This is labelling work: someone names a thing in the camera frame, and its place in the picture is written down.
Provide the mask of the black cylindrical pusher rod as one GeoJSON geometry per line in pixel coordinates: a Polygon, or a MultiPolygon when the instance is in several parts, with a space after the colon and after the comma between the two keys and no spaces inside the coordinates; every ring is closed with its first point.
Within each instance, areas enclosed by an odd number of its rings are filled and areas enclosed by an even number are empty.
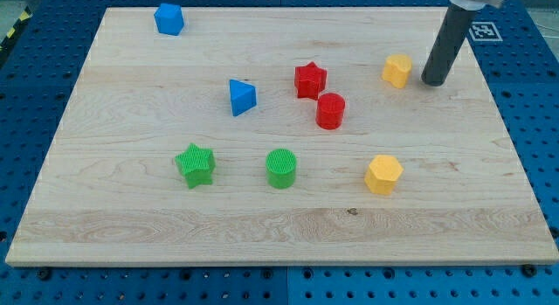
{"type": "Polygon", "coordinates": [[[476,14],[476,10],[449,5],[421,74],[426,85],[440,87],[445,83],[476,14]]]}

